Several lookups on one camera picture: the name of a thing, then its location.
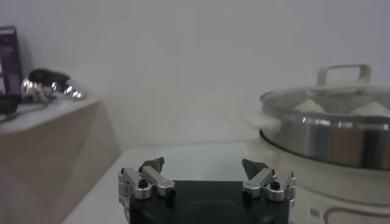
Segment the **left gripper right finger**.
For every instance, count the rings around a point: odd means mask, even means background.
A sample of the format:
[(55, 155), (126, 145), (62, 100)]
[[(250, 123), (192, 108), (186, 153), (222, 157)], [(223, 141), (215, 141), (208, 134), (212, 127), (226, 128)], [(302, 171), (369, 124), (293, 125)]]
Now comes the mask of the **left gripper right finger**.
[(248, 178), (242, 184), (242, 195), (246, 201), (260, 198), (261, 194), (265, 193), (265, 197), (270, 201), (296, 202), (296, 177), (293, 172), (277, 174), (265, 163), (249, 159), (243, 159), (241, 162)]

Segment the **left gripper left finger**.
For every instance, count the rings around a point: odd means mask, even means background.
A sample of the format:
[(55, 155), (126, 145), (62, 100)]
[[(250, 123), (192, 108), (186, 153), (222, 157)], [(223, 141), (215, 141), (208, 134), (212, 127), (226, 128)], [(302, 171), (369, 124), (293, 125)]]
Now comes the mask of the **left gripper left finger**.
[(155, 189), (159, 196), (174, 197), (176, 195), (175, 182), (161, 174), (164, 163), (164, 157), (159, 157), (145, 161), (138, 169), (123, 167), (118, 174), (119, 196), (147, 200), (151, 198), (152, 191)]

